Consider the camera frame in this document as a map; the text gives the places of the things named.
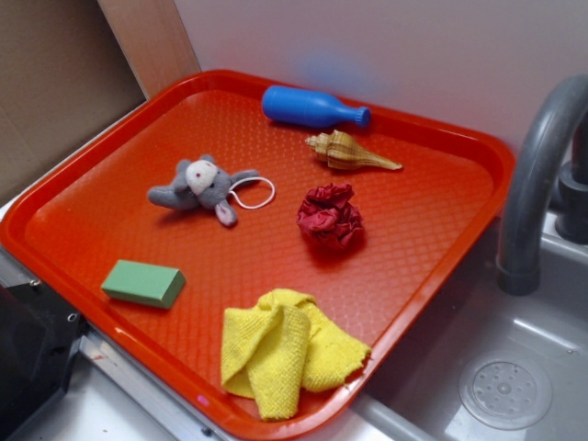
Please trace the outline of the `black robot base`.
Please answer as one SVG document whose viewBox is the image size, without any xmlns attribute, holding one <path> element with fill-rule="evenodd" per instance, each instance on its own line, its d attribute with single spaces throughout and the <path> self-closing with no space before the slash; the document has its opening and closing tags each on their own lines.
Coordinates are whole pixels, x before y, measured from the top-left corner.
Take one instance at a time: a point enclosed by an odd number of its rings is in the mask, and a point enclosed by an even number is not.
<svg viewBox="0 0 588 441">
<path fill-rule="evenodd" d="M 1 438 L 12 440 L 69 389 L 85 320 L 49 285 L 1 288 Z"/>
</svg>

